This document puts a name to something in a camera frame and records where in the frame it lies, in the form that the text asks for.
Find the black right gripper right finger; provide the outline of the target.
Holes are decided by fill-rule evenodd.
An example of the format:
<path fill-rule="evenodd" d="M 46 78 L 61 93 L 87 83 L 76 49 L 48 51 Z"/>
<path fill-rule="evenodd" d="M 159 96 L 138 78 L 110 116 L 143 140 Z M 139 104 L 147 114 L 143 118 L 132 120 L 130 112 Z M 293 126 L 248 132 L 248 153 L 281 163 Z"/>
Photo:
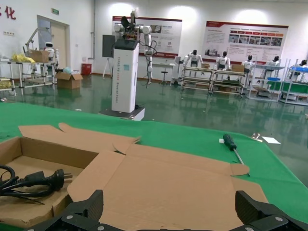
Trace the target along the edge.
<path fill-rule="evenodd" d="M 243 223 L 233 231 L 306 231 L 308 225 L 273 204 L 254 200 L 244 191 L 235 193 L 235 211 Z"/>

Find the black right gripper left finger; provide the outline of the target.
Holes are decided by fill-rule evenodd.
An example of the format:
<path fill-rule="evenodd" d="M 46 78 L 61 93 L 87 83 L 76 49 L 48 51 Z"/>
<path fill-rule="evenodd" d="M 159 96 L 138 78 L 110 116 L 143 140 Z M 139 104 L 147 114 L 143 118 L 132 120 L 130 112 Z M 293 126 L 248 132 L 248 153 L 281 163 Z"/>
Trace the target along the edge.
<path fill-rule="evenodd" d="M 30 231 L 102 231 L 103 191 L 96 190 L 87 200 L 70 203 L 61 214 L 34 225 Z"/>

